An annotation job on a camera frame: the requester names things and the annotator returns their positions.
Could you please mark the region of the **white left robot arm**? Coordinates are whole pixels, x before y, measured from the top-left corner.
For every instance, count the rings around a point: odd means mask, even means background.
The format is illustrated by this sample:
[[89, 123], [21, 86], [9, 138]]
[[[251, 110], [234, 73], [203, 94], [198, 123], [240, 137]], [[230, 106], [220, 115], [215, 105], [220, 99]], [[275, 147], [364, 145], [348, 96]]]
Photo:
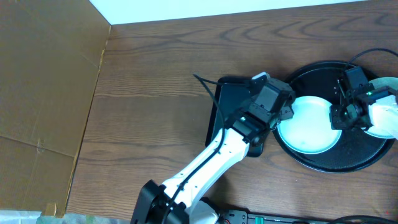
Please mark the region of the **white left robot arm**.
[[197, 209], [202, 196], [247, 156], [250, 145], [263, 142], [293, 114], [290, 101], [273, 111], [255, 102], [243, 104], [223, 120], [214, 140], [188, 166], [160, 185], [150, 180], [141, 188], [131, 223], [216, 223], [212, 208]]

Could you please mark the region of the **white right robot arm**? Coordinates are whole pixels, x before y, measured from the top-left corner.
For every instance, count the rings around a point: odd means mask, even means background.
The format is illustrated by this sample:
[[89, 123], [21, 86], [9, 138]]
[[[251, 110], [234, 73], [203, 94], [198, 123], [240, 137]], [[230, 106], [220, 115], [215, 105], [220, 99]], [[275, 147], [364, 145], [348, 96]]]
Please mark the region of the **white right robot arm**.
[[375, 127], [396, 139], [397, 90], [389, 86], [352, 90], [344, 104], [330, 106], [330, 122], [334, 130]]

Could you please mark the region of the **mint green plate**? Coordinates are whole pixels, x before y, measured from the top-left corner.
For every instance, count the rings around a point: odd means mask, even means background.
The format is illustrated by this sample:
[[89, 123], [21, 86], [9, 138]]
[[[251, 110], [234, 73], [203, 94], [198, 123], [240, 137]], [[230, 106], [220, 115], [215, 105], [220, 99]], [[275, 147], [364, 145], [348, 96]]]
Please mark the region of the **mint green plate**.
[[[376, 79], [371, 80], [370, 83], [373, 84], [375, 89], [383, 87], [383, 86], [389, 86], [389, 87], [397, 90], [397, 77], [376, 78]], [[381, 130], [375, 126], [370, 127], [367, 131], [365, 131], [365, 133], [370, 136], [373, 136], [375, 138], [394, 139], [393, 135], [391, 135], [388, 132]]]
[[301, 96], [292, 104], [294, 115], [281, 121], [277, 132], [286, 146], [303, 154], [320, 154], [331, 149], [342, 131], [331, 128], [331, 103], [317, 96]]

